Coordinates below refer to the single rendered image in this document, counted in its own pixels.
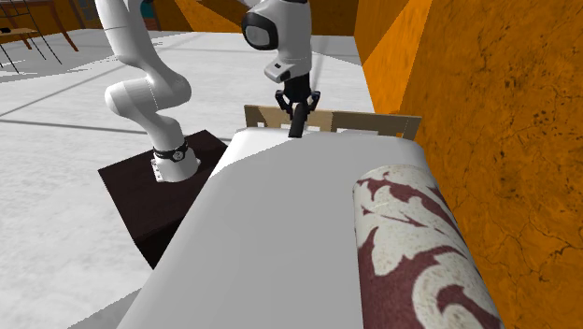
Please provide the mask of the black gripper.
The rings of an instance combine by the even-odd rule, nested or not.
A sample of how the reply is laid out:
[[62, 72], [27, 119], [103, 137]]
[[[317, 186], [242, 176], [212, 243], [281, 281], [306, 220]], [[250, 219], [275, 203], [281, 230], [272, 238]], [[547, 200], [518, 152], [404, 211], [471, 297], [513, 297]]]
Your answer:
[[320, 100], [320, 91], [311, 92], [310, 74], [306, 73], [301, 76], [287, 79], [284, 82], [284, 90], [277, 90], [275, 98], [279, 108], [293, 119], [293, 107], [295, 103], [305, 103], [306, 113], [309, 114], [316, 109]]

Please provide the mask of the black elongated object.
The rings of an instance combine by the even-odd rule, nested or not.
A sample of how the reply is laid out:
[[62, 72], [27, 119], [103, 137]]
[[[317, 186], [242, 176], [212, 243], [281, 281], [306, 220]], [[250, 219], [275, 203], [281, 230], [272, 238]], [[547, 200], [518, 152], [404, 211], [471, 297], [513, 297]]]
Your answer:
[[307, 103], [298, 103], [292, 114], [289, 137], [301, 138], [305, 129], [305, 122], [309, 113]]

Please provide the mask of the dark robot stand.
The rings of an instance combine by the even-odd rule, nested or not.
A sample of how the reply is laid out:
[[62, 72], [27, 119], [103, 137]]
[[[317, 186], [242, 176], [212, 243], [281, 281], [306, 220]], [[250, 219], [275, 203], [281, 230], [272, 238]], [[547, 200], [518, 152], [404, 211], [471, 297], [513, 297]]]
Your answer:
[[207, 130], [186, 137], [201, 160], [191, 178], [158, 182], [151, 150], [98, 170], [123, 223], [150, 267], [164, 254], [192, 203], [214, 170], [227, 145]]

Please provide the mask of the white and red patterned bolster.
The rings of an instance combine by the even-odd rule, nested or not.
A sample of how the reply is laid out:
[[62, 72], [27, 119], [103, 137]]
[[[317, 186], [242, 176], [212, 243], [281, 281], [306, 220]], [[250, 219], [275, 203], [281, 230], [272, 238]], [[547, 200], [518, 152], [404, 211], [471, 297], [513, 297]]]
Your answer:
[[381, 166], [353, 201], [363, 329], [505, 329], [428, 171]]

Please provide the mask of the brown wooden table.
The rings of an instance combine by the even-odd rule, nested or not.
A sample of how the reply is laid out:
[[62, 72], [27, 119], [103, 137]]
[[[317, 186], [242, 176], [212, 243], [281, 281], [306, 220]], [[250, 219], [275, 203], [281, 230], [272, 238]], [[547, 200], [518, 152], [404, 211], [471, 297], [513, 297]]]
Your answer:
[[0, 27], [0, 36], [17, 36], [27, 47], [28, 50], [32, 48], [29, 39], [37, 36], [39, 32], [31, 28], [8, 28]]

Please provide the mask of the white bed with wooden frame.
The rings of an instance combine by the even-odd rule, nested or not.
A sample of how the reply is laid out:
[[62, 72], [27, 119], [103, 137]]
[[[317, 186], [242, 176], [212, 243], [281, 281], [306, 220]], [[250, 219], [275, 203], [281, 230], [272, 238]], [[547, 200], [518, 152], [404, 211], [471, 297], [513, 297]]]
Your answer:
[[431, 171], [417, 116], [248, 106], [142, 289], [70, 329], [363, 329], [353, 187], [385, 165]]

